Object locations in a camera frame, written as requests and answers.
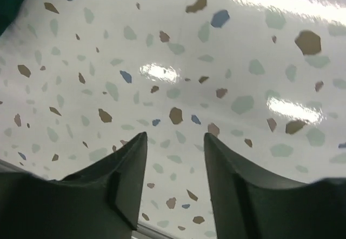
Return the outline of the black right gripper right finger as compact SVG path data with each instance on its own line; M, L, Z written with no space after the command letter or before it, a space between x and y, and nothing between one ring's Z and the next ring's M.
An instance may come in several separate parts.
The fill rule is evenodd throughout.
M218 238L345 238L345 179L291 180L204 135Z

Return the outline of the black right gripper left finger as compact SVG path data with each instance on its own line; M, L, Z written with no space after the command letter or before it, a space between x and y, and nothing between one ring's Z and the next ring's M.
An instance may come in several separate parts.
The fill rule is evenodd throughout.
M62 180L1 173L1 238L130 238L137 229L148 137Z

